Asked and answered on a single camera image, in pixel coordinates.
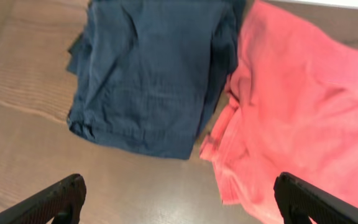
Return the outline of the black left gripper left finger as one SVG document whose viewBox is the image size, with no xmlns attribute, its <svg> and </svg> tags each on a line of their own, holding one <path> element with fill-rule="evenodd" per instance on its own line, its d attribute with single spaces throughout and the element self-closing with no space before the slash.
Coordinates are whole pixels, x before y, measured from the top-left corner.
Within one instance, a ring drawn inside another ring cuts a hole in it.
<svg viewBox="0 0 358 224">
<path fill-rule="evenodd" d="M 72 174 L 0 213 L 0 224 L 79 224 L 85 180 Z"/>
</svg>

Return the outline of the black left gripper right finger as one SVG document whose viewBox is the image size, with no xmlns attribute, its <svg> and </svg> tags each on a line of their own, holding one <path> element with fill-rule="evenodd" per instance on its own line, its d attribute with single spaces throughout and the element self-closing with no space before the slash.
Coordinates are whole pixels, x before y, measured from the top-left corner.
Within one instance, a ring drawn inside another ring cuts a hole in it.
<svg viewBox="0 0 358 224">
<path fill-rule="evenodd" d="M 290 173 L 273 189 L 284 224 L 358 224 L 358 208 Z"/>
</svg>

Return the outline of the red t-shirt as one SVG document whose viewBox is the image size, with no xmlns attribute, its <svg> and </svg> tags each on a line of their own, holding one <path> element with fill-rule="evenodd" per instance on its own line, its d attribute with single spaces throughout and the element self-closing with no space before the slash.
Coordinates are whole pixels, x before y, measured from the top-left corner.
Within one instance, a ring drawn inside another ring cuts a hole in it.
<svg viewBox="0 0 358 224">
<path fill-rule="evenodd" d="M 281 223 L 273 186 L 289 172 L 358 208 L 358 50 L 256 1 L 238 58 L 229 103 L 200 148 L 222 203 Z"/>
</svg>

